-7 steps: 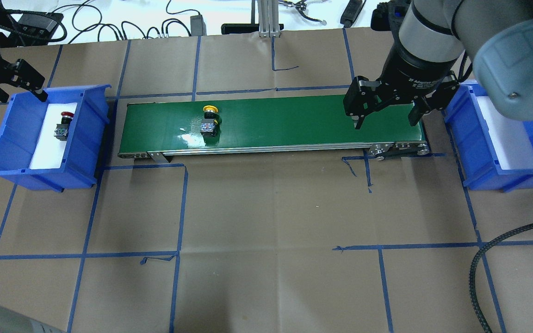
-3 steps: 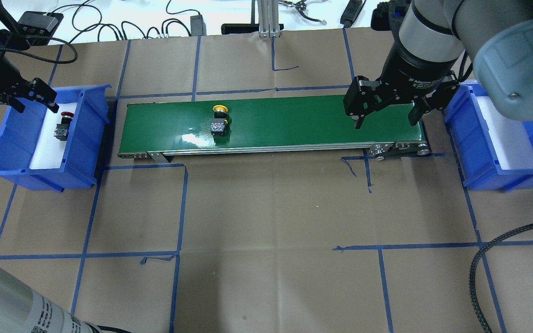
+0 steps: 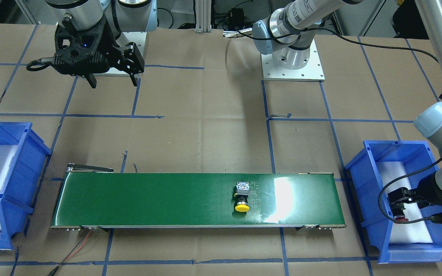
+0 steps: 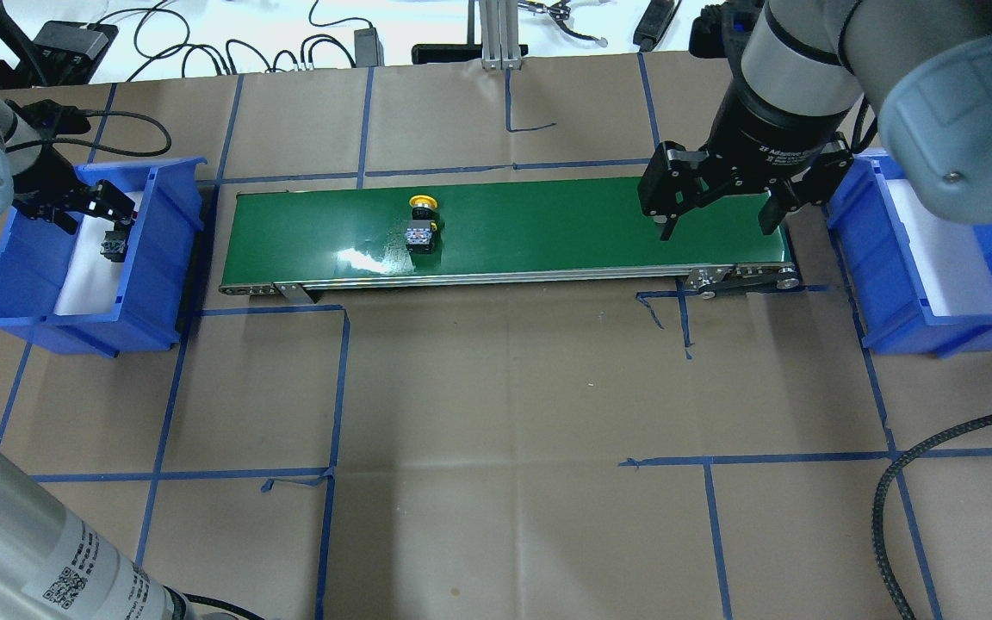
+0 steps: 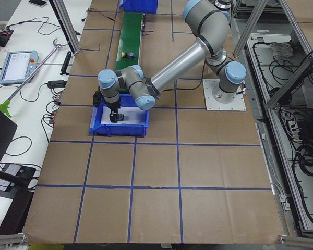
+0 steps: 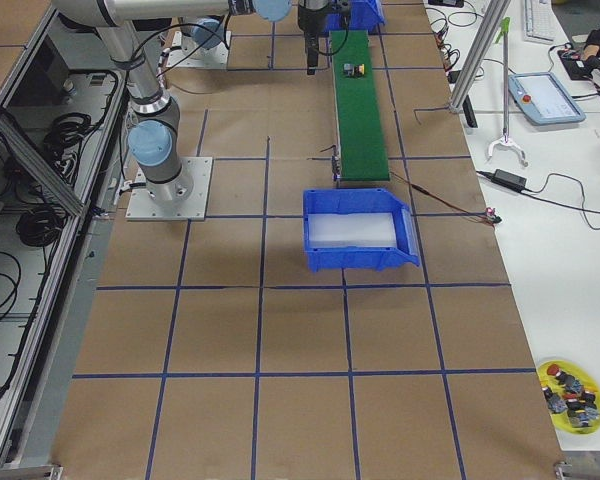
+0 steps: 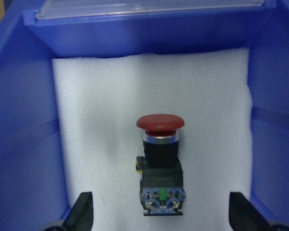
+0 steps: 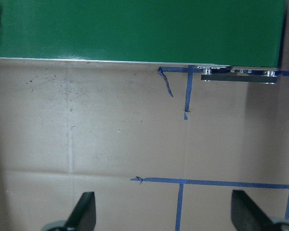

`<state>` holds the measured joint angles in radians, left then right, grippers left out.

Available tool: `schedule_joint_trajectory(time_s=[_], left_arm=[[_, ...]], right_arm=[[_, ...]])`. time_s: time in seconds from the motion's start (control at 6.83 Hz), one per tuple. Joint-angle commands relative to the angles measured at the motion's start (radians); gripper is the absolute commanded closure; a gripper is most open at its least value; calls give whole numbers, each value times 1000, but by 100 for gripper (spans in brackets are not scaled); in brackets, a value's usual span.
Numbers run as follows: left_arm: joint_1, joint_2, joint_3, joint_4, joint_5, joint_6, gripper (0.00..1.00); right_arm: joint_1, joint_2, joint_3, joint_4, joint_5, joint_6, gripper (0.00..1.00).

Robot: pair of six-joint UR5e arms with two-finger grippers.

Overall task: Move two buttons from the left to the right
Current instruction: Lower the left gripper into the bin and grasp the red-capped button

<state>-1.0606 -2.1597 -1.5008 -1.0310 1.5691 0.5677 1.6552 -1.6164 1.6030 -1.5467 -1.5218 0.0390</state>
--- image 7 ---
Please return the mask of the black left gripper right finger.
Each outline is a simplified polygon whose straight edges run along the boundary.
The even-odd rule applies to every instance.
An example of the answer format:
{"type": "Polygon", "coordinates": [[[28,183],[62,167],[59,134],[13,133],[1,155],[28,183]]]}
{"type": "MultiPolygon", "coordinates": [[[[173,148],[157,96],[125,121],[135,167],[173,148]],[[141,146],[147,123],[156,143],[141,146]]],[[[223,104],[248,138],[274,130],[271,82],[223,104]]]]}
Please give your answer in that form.
{"type": "Polygon", "coordinates": [[[230,192],[229,223],[234,231],[270,231],[269,222],[241,192],[230,192]]]}

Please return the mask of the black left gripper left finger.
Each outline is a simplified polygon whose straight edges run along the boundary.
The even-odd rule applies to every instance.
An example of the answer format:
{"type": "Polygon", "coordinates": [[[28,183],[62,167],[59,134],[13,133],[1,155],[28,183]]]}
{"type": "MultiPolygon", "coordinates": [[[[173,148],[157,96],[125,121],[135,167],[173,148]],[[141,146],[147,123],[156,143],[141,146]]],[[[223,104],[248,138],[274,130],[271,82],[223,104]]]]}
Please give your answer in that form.
{"type": "Polygon", "coordinates": [[[90,231],[93,226],[92,192],[82,192],[63,222],[65,231],[90,231]]]}

